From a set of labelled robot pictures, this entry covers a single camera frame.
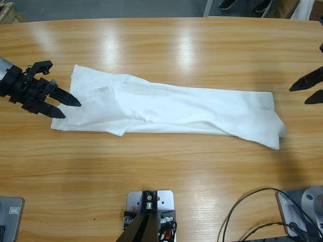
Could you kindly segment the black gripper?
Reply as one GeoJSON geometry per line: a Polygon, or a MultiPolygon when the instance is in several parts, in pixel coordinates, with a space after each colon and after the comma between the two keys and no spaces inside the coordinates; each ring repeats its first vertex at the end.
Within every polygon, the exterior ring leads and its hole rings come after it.
{"type": "Polygon", "coordinates": [[[49,74],[53,66],[49,60],[36,62],[23,71],[8,60],[1,60],[1,97],[9,96],[9,102],[20,103],[22,108],[31,113],[42,113],[51,118],[65,118],[63,112],[45,102],[49,95],[66,106],[81,106],[79,100],[71,93],[61,89],[56,81],[44,78],[36,79],[35,75],[49,74]]]}
{"type": "MultiPolygon", "coordinates": [[[[323,53],[323,43],[320,45],[319,49],[323,53]]],[[[322,82],[322,67],[306,74],[305,76],[299,78],[290,88],[290,91],[300,91],[309,89],[316,84],[322,82]]],[[[323,103],[323,89],[320,89],[308,97],[305,104],[319,104],[323,103]]]]}

